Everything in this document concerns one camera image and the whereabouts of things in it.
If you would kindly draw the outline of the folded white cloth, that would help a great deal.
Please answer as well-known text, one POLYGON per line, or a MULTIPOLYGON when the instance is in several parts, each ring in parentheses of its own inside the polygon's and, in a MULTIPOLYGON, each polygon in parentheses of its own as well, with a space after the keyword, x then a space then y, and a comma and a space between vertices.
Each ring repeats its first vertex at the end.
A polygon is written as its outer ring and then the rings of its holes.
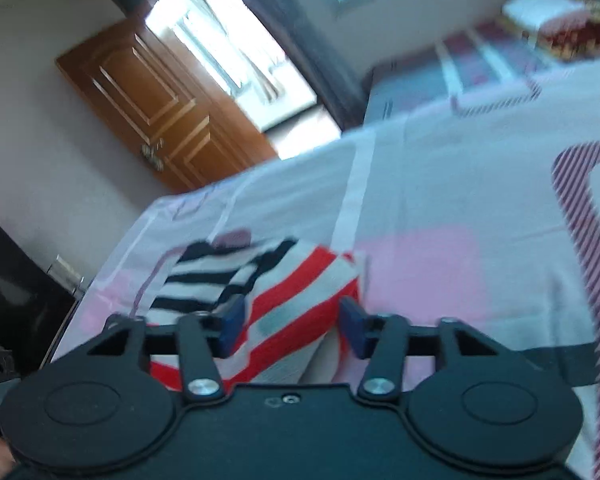
POLYGON ((508 0, 502 14, 527 32, 547 36, 582 28, 591 16, 578 0, 508 0))

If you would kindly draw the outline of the black device at left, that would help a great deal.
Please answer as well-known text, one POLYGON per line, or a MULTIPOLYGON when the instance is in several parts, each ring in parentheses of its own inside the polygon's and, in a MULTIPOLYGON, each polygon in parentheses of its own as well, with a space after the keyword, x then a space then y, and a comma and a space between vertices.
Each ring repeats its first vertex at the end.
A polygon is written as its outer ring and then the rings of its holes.
POLYGON ((76 297, 0 226, 0 407, 12 386, 50 359, 75 307, 76 297))

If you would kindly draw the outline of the brown wooden door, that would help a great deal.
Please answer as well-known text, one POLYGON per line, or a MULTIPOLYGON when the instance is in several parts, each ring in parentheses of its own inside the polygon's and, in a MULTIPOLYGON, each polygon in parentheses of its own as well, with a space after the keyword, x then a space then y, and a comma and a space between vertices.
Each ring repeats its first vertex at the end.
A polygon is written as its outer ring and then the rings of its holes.
POLYGON ((61 55, 56 64, 126 147, 175 193, 268 162, 271 143, 174 32, 159 37, 126 18, 61 55), (163 140, 157 172, 140 154, 163 140))

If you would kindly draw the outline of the red black white striped sweater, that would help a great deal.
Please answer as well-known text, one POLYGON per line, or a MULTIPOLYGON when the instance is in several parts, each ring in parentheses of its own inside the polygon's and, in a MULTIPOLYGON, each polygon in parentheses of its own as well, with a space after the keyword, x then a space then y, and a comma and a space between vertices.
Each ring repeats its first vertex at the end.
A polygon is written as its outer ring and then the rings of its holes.
POLYGON ((362 252, 296 238, 231 248, 198 242, 172 266, 145 316, 151 325, 170 325, 242 296, 244 327, 230 355, 215 362, 226 388, 331 382, 347 353, 339 303, 363 297, 366 263, 362 252))

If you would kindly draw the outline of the white patterned bed sheet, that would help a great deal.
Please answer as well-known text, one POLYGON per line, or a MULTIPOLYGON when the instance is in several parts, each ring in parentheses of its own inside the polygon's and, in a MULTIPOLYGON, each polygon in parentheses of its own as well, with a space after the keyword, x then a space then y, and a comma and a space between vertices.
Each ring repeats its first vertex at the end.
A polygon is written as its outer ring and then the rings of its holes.
POLYGON ((362 252, 370 312, 459 318, 560 364, 585 414, 570 467, 600 479, 600 60, 159 198, 96 275, 58 353, 110 314, 146 315, 188 244, 239 231, 362 252))

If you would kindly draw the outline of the grey curtain left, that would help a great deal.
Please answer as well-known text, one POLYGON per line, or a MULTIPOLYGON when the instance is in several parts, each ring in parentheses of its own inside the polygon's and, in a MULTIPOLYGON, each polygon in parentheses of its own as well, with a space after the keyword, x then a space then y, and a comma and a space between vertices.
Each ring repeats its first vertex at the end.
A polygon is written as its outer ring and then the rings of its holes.
POLYGON ((283 48, 341 130, 362 125, 366 94, 298 0, 242 0, 283 48))

